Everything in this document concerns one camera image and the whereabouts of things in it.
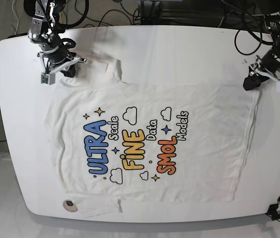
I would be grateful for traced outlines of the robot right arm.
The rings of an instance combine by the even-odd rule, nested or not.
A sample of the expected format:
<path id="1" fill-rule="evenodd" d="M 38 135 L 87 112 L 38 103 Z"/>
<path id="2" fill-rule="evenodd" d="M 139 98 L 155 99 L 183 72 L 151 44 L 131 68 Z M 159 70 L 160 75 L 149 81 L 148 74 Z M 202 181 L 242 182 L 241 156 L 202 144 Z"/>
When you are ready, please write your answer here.
<path id="1" fill-rule="evenodd" d="M 89 10 L 89 1 L 85 1 L 81 18 L 72 24 L 60 23 L 60 13 L 65 5 L 64 0 L 35 1 L 35 11 L 28 38 L 41 49 L 37 57 L 40 59 L 43 70 L 41 82 L 45 84 L 52 84 L 58 72 L 65 77 L 73 78 L 76 75 L 76 64 L 86 62 L 86 59 L 70 51 L 76 47 L 76 42 L 70 38 L 61 38 L 59 35 L 84 21 Z"/>

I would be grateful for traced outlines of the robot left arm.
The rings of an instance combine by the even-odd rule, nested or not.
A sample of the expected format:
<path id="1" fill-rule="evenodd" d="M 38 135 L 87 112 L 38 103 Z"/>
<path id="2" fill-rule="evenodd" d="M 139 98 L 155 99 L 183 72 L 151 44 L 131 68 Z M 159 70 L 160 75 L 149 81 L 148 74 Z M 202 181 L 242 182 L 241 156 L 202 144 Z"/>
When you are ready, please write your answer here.
<path id="1" fill-rule="evenodd" d="M 259 42 L 258 47 L 251 53 L 243 53 L 237 47 L 238 53 L 249 56 L 256 53 L 261 45 L 271 48 L 263 57 L 256 56 L 256 61 L 249 65 L 248 76 L 244 79 L 245 91 L 257 89 L 262 83 L 271 80 L 280 92 L 280 0 L 256 0 L 255 6 L 259 15 L 251 14 L 246 8 L 222 1 L 226 6 L 241 14 L 245 30 Z"/>

